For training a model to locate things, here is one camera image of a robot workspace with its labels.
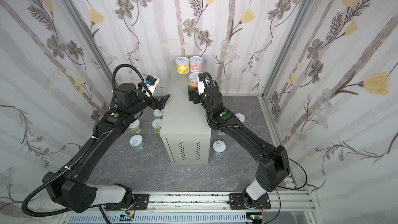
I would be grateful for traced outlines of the brown label can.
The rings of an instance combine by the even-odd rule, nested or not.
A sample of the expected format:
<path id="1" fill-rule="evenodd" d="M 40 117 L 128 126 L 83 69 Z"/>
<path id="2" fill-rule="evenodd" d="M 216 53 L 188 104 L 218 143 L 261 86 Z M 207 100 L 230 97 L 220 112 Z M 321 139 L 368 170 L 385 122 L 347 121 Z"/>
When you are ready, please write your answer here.
<path id="1" fill-rule="evenodd" d="M 193 73 L 191 73 L 189 75 L 189 86 L 192 89 L 197 89 L 198 88 L 198 81 L 199 81 L 198 75 L 199 75 L 198 72 L 193 72 Z"/>

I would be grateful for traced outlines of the pink label can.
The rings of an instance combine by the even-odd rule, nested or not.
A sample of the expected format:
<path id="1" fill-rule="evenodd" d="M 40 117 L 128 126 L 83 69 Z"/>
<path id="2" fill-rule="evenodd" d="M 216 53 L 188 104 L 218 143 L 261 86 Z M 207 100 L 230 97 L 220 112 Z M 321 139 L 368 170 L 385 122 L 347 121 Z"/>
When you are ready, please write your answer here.
<path id="1" fill-rule="evenodd" d="M 203 70 L 203 58 L 200 56 L 192 56 L 190 58 L 190 71 L 191 72 L 202 72 Z"/>

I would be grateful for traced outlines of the yellow label can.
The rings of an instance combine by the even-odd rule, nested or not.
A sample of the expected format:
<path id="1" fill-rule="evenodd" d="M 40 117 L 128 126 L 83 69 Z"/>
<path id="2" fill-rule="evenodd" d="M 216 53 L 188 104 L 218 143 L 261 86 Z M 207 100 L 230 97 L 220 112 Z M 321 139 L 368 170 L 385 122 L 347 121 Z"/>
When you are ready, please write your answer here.
<path id="1" fill-rule="evenodd" d="M 190 61 L 187 57 L 178 57 L 175 59 L 176 71 L 178 74 L 186 74 L 190 69 Z"/>

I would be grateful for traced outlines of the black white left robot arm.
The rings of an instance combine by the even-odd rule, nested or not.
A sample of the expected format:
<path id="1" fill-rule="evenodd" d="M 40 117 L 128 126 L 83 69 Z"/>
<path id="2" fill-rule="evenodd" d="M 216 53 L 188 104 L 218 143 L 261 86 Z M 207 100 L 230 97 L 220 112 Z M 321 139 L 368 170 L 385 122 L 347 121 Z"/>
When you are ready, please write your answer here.
<path id="1" fill-rule="evenodd" d="M 135 202 L 130 187 L 120 184 L 89 186 L 87 181 L 105 152 L 137 119 L 135 115 L 148 107 L 163 110 L 169 97 L 168 94 L 160 99 L 146 97 L 143 83 L 124 83 L 117 87 L 110 109 L 94 126 L 92 137 L 63 169 L 49 172 L 43 178 L 51 200 L 64 206 L 66 211 L 77 213 L 103 204 L 130 208 Z"/>

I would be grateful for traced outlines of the orange label can far left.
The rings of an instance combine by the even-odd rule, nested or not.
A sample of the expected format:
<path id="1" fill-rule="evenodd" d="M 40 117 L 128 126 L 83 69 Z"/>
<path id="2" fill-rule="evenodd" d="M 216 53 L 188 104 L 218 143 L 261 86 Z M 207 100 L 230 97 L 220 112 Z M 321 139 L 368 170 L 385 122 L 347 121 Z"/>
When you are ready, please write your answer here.
<path id="1" fill-rule="evenodd" d="M 163 115 L 164 115 L 164 110 L 155 109 L 153 111 L 153 115 L 154 115 L 155 119 L 162 119 Z"/>

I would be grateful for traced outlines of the green label can middle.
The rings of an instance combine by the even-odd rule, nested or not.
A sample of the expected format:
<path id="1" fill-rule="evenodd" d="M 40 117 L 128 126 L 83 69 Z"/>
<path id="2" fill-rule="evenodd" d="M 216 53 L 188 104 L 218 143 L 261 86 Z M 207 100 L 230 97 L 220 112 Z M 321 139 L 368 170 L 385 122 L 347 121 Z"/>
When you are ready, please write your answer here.
<path id="1" fill-rule="evenodd" d="M 162 121 L 163 120 L 161 118 L 157 118 L 157 119 L 152 121 L 151 125 L 152 125 L 155 133 L 160 133 L 161 126 L 162 126 Z"/>

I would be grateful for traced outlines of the green label can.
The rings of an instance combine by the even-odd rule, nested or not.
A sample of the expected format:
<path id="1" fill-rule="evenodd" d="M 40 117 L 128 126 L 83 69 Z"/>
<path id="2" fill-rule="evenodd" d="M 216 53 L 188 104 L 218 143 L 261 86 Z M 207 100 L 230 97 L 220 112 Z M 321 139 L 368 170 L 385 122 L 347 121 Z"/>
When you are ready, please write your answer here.
<path id="1" fill-rule="evenodd" d="M 142 130 L 142 128 L 143 128 L 143 127 L 142 127 L 142 124 L 141 124 L 141 122 L 140 122 L 139 119 L 135 120 L 133 123 L 131 123 L 131 124 L 129 125 L 129 130 L 130 130 L 132 133 L 134 133 L 134 134 L 140 133 L 141 130 Z"/>
<path id="2" fill-rule="evenodd" d="M 160 133 L 161 126 L 162 126 L 162 121 L 163 120 L 161 118 L 157 118 L 157 119 L 152 121 L 151 125 L 152 125 L 155 133 Z"/>

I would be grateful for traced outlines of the green label can leftmost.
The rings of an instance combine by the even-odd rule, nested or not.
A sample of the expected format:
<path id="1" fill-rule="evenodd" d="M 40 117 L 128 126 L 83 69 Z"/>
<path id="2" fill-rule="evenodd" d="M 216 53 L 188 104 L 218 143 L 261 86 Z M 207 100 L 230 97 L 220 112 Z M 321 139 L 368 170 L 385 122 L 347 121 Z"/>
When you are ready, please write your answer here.
<path id="1" fill-rule="evenodd" d="M 130 130 L 132 133 L 134 133 L 134 134 L 140 133 L 141 130 L 142 130 L 142 128 L 143 128 L 143 127 L 142 127 L 142 124 L 141 124 L 141 122 L 140 122 L 139 119 L 135 120 L 133 123 L 131 123 L 131 124 L 129 125 L 129 130 Z"/>

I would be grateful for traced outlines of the white can beside cabinet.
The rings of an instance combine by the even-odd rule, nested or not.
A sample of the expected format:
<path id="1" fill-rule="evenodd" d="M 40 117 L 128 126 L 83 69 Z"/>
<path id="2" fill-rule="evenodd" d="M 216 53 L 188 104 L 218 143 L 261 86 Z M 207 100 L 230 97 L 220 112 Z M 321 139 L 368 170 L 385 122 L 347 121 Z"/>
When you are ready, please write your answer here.
<path id="1" fill-rule="evenodd" d="M 216 133 L 217 133 L 219 136 L 224 136 L 224 135 L 225 135 L 225 133 L 222 132 L 221 130 L 217 130 Z"/>

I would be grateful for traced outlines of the grey metal cabinet box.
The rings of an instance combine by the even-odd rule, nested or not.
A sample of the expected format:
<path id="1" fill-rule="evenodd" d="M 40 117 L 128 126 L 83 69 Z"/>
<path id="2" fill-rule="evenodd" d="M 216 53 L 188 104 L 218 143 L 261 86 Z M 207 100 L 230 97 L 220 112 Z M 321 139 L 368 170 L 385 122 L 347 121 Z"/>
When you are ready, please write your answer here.
<path id="1" fill-rule="evenodd" d="M 173 165 L 207 165 L 211 128 L 202 106 L 189 101 L 189 82 L 173 65 L 160 137 Z"/>

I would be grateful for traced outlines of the light blue can left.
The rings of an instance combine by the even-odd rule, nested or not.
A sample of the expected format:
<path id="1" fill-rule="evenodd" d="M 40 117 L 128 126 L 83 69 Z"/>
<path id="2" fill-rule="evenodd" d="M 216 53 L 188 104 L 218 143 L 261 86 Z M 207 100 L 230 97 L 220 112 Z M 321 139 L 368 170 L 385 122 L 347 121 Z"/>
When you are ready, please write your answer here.
<path id="1" fill-rule="evenodd" d="M 145 147 L 143 137 L 139 134 L 132 136 L 129 140 L 129 144 L 135 151 L 140 151 Z"/>

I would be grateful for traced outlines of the light blue can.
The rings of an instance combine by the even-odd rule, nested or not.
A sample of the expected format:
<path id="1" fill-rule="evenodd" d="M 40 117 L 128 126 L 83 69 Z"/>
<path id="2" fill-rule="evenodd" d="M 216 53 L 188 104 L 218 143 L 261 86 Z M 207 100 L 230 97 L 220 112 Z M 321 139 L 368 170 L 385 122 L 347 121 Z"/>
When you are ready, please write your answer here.
<path id="1" fill-rule="evenodd" d="M 213 143 L 213 154 L 217 157 L 223 156 L 226 151 L 226 144 L 221 140 L 217 140 Z"/>
<path id="2" fill-rule="evenodd" d="M 143 137 L 139 134 L 132 136 L 129 140 L 129 144 L 135 151 L 140 151 L 145 147 Z"/>

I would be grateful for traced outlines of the light blue can right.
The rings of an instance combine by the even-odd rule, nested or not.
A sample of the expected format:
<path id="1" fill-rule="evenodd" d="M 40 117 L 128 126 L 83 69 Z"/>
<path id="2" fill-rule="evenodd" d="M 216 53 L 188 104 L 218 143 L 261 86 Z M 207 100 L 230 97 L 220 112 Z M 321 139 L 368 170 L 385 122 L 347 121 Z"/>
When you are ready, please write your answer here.
<path id="1" fill-rule="evenodd" d="M 213 143 L 213 154 L 217 157 L 223 156 L 226 151 L 226 144 L 221 140 L 217 140 Z"/>

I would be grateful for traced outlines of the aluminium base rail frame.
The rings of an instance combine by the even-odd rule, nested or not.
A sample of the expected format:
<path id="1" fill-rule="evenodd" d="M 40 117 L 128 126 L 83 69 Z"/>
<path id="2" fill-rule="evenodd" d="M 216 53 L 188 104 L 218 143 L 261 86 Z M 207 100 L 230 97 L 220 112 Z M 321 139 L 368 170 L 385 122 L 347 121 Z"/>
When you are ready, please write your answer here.
<path id="1" fill-rule="evenodd" d="M 135 204 L 127 211 L 114 207 L 91 208 L 82 214 L 101 214 L 109 223 L 106 214 L 137 213 L 246 213 L 252 223 L 247 224 L 320 224 L 316 204 L 307 191 L 284 191 L 279 189 L 263 196 L 255 207 L 243 205 L 239 192 L 155 192 L 138 194 Z M 58 221 L 64 221 L 76 213 L 66 213 Z"/>

